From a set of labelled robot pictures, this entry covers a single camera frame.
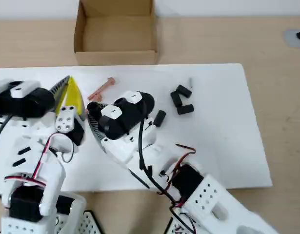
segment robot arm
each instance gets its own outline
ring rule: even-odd
[[[168,185],[162,174],[175,170],[178,157],[156,141],[157,128],[147,117],[153,106],[154,99],[149,94],[127,92],[113,105],[90,104],[89,125],[106,154],[144,186],[157,192],[169,186],[173,222],[166,233],[276,234],[211,175],[202,175],[189,164],[182,162]],[[140,150],[148,167],[146,172],[140,162]]]

